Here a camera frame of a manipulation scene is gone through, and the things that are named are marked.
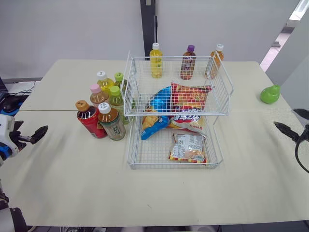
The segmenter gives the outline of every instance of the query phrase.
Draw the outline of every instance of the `snack package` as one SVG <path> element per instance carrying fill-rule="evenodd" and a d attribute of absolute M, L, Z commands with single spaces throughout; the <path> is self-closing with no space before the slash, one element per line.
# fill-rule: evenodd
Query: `snack package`
<path fill-rule="evenodd" d="M 187 129 L 200 133 L 203 136 L 206 128 L 206 118 L 200 115 L 175 115 L 172 116 L 168 128 Z"/>
<path fill-rule="evenodd" d="M 200 112 L 205 107 L 207 94 L 211 86 L 186 87 L 171 83 L 173 111 L 175 112 Z M 206 119 L 199 115 L 175 115 L 168 125 L 175 129 L 188 129 L 205 136 Z"/>
<path fill-rule="evenodd" d="M 181 160 L 192 163 L 206 163 L 203 149 L 203 137 L 191 134 L 173 134 L 175 145 L 170 152 L 170 160 Z"/>
<path fill-rule="evenodd" d="M 173 111 L 186 112 L 190 109 L 203 109 L 211 86 L 189 87 L 171 83 Z"/>
<path fill-rule="evenodd" d="M 170 111 L 170 86 L 160 90 L 149 101 L 144 112 L 169 112 Z M 142 121 L 141 139 L 146 140 L 157 131 L 167 127 L 169 116 L 144 116 Z"/>

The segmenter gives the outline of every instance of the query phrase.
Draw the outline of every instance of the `yellow bottle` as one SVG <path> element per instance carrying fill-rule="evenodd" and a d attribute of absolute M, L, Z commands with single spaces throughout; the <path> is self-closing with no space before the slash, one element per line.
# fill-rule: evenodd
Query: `yellow bottle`
<path fill-rule="evenodd" d="M 97 73 L 98 82 L 97 84 L 101 87 L 101 89 L 110 95 L 110 87 L 114 85 L 114 81 L 108 78 L 104 71 L 100 71 Z"/>
<path fill-rule="evenodd" d="M 151 50 L 149 56 L 150 56 L 151 76 L 153 78 L 161 78 L 163 73 L 163 67 L 162 67 L 163 53 L 159 50 L 158 43 L 153 43 L 153 49 Z"/>
<path fill-rule="evenodd" d="M 223 61 L 223 59 L 224 59 L 224 54 L 223 54 L 222 50 L 223 50 L 223 44 L 217 44 L 216 51 L 218 52 L 218 55 L 219 55 L 221 61 Z M 208 63 L 207 68 L 205 70 L 205 77 L 207 79 L 209 79 L 209 76 L 207 74 L 207 70 L 209 70 L 210 78 L 211 78 L 211 80 L 213 80 L 217 76 L 217 73 L 218 73 L 218 70 L 221 66 L 221 63 L 220 63 L 220 60 L 219 60 L 215 51 L 213 51 L 211 53 L 211 57 L 214 57 L 214 61 L 216 62 L 218 68 L 216 67 L 215 64 L 212 64 L 212 67 L 209 67 L 209 63 Z"/>

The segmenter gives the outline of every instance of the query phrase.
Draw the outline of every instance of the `red can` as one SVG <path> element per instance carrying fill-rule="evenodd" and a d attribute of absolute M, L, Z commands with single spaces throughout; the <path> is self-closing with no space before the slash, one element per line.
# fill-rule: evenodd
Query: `red can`
<path fill-rule="evenodd" d="M 101 139 L 107 136 L 98 120 L 99 111 L 96 107 L 88 105 L 84 100 L 78 101 L 75 106 L 78 109 L 78 120 L 88 129 L 93 137 Z"/>

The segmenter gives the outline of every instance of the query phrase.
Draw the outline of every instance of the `blue chip bag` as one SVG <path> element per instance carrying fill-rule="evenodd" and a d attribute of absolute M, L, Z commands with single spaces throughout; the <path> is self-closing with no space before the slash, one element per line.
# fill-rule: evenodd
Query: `blue chip bag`
<path fill-rule="evenodd" d="M 170 90 L 171 87 L 166 87 L 160 90 L 149 101 L 145 108 L 145 112 L 169 112 L 170 111 Z M 169 116 L 144 116 L 142 121 L 141 139 L 146 140 L 154 133 L 169 125 Z"/>

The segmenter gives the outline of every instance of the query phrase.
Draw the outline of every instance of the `white wall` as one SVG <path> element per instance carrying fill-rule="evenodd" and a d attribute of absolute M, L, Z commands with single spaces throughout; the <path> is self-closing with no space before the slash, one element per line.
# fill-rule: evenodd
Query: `white wall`
<path fill-rule="evenodd" d="M 281 93 L 292 109 L 309 110 L 309 55 L 296 67 L 281 86 Z M 298 117 L 303 125 L 308 123 Z"/>
<path fill-rule="evenodd" d="M 139 0 L 1 0 L 1 78 L 43 77 L 60 58 L 144 56 Z"/>
<path fill-rule="evenodd" d="M 292 109 L 309 110 L 309 13 L 304 14 L 266 74 L 281 85 L 282 96 Z M 298 117 L 303 125 L 307 123 Z"/>
<path fill-rule="evenodd" d="M 261 62 L 299 0 L 159 0 L 158 41 L 167 56 L 189 44 L 208 55 L 224 44 L 225 60 Z"/>
<path fill-rule="evenodd" d="M 308 10 L 278 53 L 266 74 L 277 85 L 282 85 L 309 54 Z"/>

